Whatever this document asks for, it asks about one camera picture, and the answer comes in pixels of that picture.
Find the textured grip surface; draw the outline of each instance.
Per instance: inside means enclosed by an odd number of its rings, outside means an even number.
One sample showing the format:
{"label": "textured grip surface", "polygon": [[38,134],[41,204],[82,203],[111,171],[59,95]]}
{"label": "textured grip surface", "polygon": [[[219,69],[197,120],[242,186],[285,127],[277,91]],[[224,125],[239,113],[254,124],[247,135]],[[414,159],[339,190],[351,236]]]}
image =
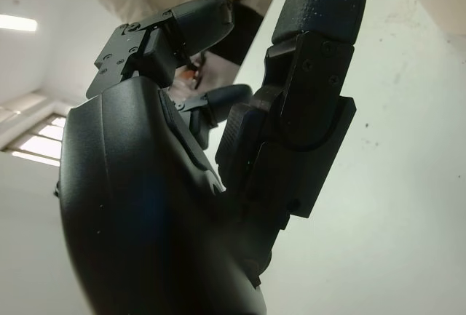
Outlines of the textured grip surface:
{"label": "textured grip surface", "polygon": [[314,31],[330,39],[354,44],[366,0],[286,0],[272,42]]}
{"label": "textured grip surface", "polygon": [[186,53],[195,55],[221,41],[233,30],[229,0],[195,0],[171,9],[186,40]]}
{"label": "textured grip surface", "polygon": [[233,105],[249,103],[252,96],[253,90],[247,84],[233,84],[207,92],[210,110],[216,122],[228,119]]}

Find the fluorescent light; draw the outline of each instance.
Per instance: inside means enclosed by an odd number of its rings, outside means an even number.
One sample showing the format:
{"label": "fluorescent light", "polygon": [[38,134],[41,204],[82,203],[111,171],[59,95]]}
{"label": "fluorescent light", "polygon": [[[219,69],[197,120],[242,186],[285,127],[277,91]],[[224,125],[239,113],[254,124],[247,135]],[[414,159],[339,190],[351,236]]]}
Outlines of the fluorescent light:
{"label": "fluorescent light", "polygon": [[56,166],[56,167],[60,166],[59,161],[46,159],[45,157],[41,157],[41,156],[30,155],[28,153],[21,153],[20,151],[13,151],[12,155],[16,157],[20,157],[22,159],[32,160],[35,162],[41,162],[43,164],[51,164],[52,166]]}
{"label": "fluorescent light", "polygon": [[28,18],[0,15],[0,29],[36,31],[37,22]]}

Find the white wall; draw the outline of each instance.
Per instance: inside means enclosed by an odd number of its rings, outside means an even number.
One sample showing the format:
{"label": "white wall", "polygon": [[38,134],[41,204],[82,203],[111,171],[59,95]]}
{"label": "white wall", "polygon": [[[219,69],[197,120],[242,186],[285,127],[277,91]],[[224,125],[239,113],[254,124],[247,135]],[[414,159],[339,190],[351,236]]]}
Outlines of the white wall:
{"label": "white wall", "polygon": [[0,29],[0,103],[38,89],[66,0],[0,0],[0,13],[37,20],[36,33]]}
{"label": "white wall", "polygon": [[0,153],[0,314],[90,314],[52,195],[58,168]]}
{"label": "white wall", "polygon": [[55,104],[56,102],[51,98],[28,93],[0,105],[0,110],[8,115],[0,120],[0,149],[54,113]]}
{"label": "white wall", "polygon": [[95,59],[120,24],[97,0],[67,0],[42,92],[71,104],[84,101],[98,71]]}
{"label": "white wall", "polygon": [[[283,2],[238,83],[260,85]],[[343,90],[358,112],[310,219],[274,246],[268,315],[466,314],[465,77],[464,37],[417,0],[368,0]]]}

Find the window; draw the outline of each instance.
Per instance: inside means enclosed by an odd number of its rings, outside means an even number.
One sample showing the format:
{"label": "window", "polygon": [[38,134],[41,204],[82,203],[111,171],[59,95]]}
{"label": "window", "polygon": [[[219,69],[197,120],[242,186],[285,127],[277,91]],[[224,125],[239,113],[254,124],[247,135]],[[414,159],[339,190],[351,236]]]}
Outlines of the window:
{"label": "window", "polygon": [[66,118],[52,115],[10,143],[5,152],[31,161],[60,166]]}
{"label": "window", "polygon": [[0,122],[9,121],[19,114],[21,114],[20,111],[13,111],[11,109],[0,106]]}

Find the prosthetic hand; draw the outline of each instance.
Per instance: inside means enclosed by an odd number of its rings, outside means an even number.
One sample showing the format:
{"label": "prosthetic hand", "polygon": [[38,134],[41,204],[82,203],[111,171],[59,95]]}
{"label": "prosthetic hand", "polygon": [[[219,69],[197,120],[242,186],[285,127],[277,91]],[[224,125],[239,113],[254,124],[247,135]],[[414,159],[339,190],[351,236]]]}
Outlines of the prosthetic hand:
{"label": "prosthetic hand", "polygon": [[[339,95],[366,0],[286,0],[262,88],[174,105],[188,57],[234,25],[197,0],[118,27],[68,115],[58,186],[68,251],[97,314],[266,313],[260,275],[309,217],[355,113]],[[228,117],[216,155],[209,129]]]}

